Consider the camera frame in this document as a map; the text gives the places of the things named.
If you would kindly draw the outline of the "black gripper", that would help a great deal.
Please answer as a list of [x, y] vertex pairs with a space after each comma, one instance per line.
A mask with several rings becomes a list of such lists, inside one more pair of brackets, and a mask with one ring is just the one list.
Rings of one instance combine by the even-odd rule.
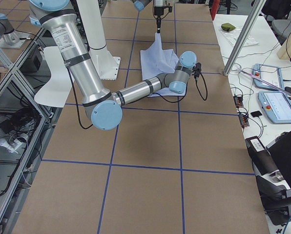
[[157, 33], [161, 32], [161, 16], [164, 14], [164, 8], [162, 6], [154, 6], [153, 15], [157, 23]]

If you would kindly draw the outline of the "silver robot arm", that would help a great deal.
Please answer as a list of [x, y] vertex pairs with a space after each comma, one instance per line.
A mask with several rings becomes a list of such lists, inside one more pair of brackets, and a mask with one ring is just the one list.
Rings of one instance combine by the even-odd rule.
[[83, 95], [83, 106], [93, 126], [110, 130], [122, 120], [122, 106], [139, 101], [146, 96], [168, 88], [176, 94], [183, 94], [195, 70], [197, 57], [192, 51], [185, 51], [176, 58], [176, 64], [167, 71], [161, 71], [149, 79], [111, 92], [105, 88], [98, 71], [85, 47], [76, 27], [76, 12], [68, 0], [31, 0], [30, 17], [48, 30], [59, 48], [70, 79], [74, 79]]
[[140, 12], [152, 2], [152, 14], [156, 19], [157, 33], [161, 32], [162, 19], [172, 12], [172, 6], [166, 0], [135, 0], [134, 7]]

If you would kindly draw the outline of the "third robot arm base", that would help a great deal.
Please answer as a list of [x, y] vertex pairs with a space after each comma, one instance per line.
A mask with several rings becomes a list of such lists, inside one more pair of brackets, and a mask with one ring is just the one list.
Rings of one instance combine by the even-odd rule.
[[0, 13], [0, 47], [4, 49], [19, 49], [30, 38], [30, 33], [14, 29], [8, 17]]

